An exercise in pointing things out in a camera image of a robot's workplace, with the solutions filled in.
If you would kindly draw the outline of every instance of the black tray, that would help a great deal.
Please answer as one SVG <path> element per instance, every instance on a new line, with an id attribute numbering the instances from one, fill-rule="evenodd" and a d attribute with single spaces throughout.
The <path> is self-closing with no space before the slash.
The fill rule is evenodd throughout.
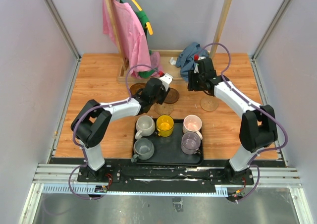
<path id="1" fill-rule="evenodd" d="M 144 165 L 175 165 L 175 166 L 198 166 L 204 160 L 203 141 L 200 145 L 200 154 L 186 155 L 181 149 L 183 137 L 184 119 L 174 119 L 174 130 L 169 137 L 161 137 L 153 133 L 146 136 L 154 145 L 154 154 L 148 160 L 137 160 L 137 164 Z"/>

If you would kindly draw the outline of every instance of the coaster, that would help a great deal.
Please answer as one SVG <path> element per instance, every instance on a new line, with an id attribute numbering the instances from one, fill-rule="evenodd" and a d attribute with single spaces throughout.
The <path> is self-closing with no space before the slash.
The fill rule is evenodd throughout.
<path id="1" fill-rule="evenodd" d="M 158 115 L 170 115 L 174 110 L 174 105 L 173 104 L 166 104 L 163 103 L 161 104 L 155 104 L 154 105 L 154 111 Z"/>
<path id="2" fill-rule="evenodd" d="M 135 95 L 139 89 L 144 89 L 145 83 L 136 83 L 130 87 L 130 92 L 132 95 Z"/>
<path id="3" fill-rule="evenodd" d="M 200 106 L 202 107 L 203 110 L 212 112 L 218 108 L 219 102 L 217 98 L 208 96 L 208 97 L 203 97 L 200 100 Z"/>
<path id="4" fill-rule="evenodd" d="M 171 88 L 168 92 L 168 95 L 166 96 L 164 103 L 166 104 L 174 104 L 179 99 L 179 93 L 176 89 Z"/>

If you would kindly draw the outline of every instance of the pink shirt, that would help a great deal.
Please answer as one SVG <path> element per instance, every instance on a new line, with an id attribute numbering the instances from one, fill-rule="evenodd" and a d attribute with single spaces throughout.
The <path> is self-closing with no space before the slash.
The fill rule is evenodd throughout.
<path id="1" fill-rule="evenodd" d="M 142 25 L 134 13 L 129 3 L 119 3 L 113 1 L 113 10 L 116 16 L 118 26 L 118 33 L 122 40 L 122 46 L 126 58 L 129 59 L 130 67 L 133 68 L 137 64 L 152 65 L 152 68 L 158 67 L 162 70 L 160 65 L 160 56 L 158 52 L 149 55 L 149 48 L 147 38 L 145 36 Z M 109 18 L 108 10 L 105 1 L 103 0 L 103 21 L 104 21 L 104 34 L 109 34 L 113 43 L 115 43 L 114 33 Z M 149 71 L 150 69 L 145 66 L 138 66 L 131 70 L 130 74 L 134 77 L 140 78 L 137 72 Z"/>

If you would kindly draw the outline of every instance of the white wall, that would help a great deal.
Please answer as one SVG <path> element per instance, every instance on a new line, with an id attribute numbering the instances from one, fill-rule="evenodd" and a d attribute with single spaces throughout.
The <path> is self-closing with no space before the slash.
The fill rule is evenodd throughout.
<path id="1" fill-rule="evenodd" d="M 80 53 L 113 53 L 102 32 L 102 0 L 53 0 Z M 151 49 L 185 48 L 213 41 L 223 0 L 136 0 L 154 34 Z M 252 54 L 283 0 L 233 0 L 221 42 L 231 52 Z"/>
<path id="2" fill-rule="evenodd" d="M 75 58 L 43 0 L 0 0 L 0 217 L 18 223 L 46 161 Z"/>
<path id="3" fill-rule="evenodd" d="M 317 1 L 293 0 L 257 59 L 269 103 L 288 131 L 288 164 L 299 171 L 317 222 Z"/>

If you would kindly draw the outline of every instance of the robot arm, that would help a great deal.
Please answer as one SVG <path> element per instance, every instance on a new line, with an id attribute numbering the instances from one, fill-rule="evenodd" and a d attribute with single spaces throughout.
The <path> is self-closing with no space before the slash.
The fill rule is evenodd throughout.
<path id="1" fill-rule="evenodd" d="M 130 101 L 122 100 L 113 103 L 98 103 L 95 100 L 89 100 L 71 125 L 74 131 L 78 120 L 93 107 L 97 109 L 91 111 L 79 124 L 76 131 L 76 137 L 84 145 L 86 159 L 89 161 L 89 167 L 97 171 L 104 164 L 102 155 L 101 141 L 106 133 L 110 122 L 126 116 L 137 116 L 147 113 L 155 103 L 162 104 L 170 90 L 173 77 L 165 74 L 160 78 L 151 78 L 143 90 L 138 91 L 132 96 Z"/>
<path id="2" fill-rule="evenodd" d="M 270 105 L 262 106 L 241 93 L 226 78 L 231 88 L 217 76 L 210 58 L 200 57 L 196 61 L 195 69 L 189 71 L 189 91 L 204 91 L 206 94 L 224 101 L 241 118 L 240 142 L 241 146 L 236 154 L 228 161 L 226 175 L 229 181 L 239 179 L 249 168 L 249 160 L 260 149 L 264 149 L 277 140 L 276 124 L 267 116 L 253 108 L 251 104 L 263 109 L 275 117 L 274 109 Z M 246 103 L 240 96 L 249 101 Z"/>

